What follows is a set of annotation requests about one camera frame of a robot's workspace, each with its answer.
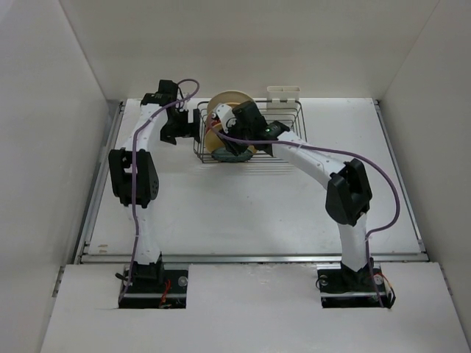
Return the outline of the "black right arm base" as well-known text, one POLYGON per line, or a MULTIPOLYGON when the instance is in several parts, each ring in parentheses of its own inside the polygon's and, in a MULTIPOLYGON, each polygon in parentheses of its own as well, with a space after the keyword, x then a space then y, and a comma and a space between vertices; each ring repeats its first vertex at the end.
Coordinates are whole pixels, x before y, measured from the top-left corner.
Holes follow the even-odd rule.
POLYGON ((396 295, 380 267, 369 266, 354 272, 340 263, 339 267, 317 268, 316 287, 324 309, 386 308, 391 309, 396 295))

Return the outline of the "pink plate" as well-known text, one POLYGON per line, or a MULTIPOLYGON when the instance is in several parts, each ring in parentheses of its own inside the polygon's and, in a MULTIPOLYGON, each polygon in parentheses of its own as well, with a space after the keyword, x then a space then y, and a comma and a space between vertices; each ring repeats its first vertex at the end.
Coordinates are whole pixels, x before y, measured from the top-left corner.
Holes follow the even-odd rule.
POLYGON ((205 129, 205 132, 208 133, 209 131, 211 131, 214 127, 217 128, 218 125, 220 125, 221 121, 219 119, 219 117, 217 116, 217 114, 215 113, 209 113, 207 115, 207 118, 205 120, 205 125, 206 125, 206 129, 205 129))

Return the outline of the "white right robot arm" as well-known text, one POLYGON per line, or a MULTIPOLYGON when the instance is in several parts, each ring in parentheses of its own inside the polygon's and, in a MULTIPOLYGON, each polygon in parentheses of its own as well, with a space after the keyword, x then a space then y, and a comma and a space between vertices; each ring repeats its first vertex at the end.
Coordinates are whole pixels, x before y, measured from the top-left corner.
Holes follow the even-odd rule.
POLYGON ((299 138, 288 126, 267 122, 253 101, 216 108, 227 150, 239 155, 249 146, 264 151, 314 178, 326 191, 325 209, 337 223, 341 239, 341 268, 337 292, 367 291, 371 284, 366 251, 366 214, 372 191, 364 164, 353 158, 342 162, 299 138))

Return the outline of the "black wire dish rack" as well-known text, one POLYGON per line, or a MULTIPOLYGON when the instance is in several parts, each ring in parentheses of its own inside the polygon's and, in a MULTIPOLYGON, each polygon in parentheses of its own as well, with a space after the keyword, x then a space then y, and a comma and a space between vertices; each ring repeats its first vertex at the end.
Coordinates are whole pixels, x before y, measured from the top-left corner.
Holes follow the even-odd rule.
POLYGON ((194 121, 200 139, 194 153, 204 163, 273 161, 270 141, 292 131, 306 139, 302 105, 297 100, 224 98, 198 103, 194 121))

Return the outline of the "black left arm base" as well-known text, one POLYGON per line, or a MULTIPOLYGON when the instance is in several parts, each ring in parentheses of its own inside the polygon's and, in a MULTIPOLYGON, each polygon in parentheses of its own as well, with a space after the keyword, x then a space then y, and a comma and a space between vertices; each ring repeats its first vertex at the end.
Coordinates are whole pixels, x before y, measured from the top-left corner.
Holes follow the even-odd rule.
POLYGON ((115 276, 121 280, 118 295, 120 309, 185 309, 188 269, 165 269, 162 262, 132 264, 115 276))

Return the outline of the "yellow plate front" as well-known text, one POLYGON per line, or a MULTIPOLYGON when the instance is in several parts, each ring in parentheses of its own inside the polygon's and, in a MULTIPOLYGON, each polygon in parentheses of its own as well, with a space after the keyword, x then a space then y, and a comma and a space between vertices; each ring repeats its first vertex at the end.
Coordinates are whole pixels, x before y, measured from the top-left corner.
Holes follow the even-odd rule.
MULTIPOLYGON (((219 131, 222 129, 222 125, 220 123, 213 125, 213 127, 219 131)), ((218 149, 223 149, 225 150, 225 145, 223 141, 216 135, 216 133, 208 127, 205 132, 205 148, 209 152, 215 152, 218 149)), ((257 149, 254 146, 248 146, 249 151, 252 153, 256 153, 257 149)))

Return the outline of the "small teal patterned plate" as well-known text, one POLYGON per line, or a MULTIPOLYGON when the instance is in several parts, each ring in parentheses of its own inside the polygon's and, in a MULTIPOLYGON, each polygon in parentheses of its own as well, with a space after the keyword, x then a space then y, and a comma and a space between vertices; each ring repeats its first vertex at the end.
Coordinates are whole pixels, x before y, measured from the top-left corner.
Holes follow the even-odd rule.
POLYGON ((234 155, 225 147, 220 147, 211 152, 211 157, 220 163, 245 163, 253 157, 253 154, 250 149, 247 149, 241 154, 234 155))

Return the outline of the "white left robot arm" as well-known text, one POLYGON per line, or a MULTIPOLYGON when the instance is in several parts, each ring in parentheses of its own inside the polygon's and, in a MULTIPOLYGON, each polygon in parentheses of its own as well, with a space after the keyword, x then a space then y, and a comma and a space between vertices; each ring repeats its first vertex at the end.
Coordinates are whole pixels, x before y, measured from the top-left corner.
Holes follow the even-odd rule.
POLYGON ((198 91, 199 82, 192 78, 179 82, 160 80, 157 91, 146 93, 141 99, 139 117, 130 136, 108 154, 113 195, 128 212, 135 230, 130 267, 123 276, 126 287, 138 276, 148 291, 160 290, 164 285, 165 274, 157 268, 161 250, 152 223, 146 220, 160 187, 151 150, 162 143, 174 146, 178 138, 201 141, 200 119, 191 120, 187 108, 198 91))

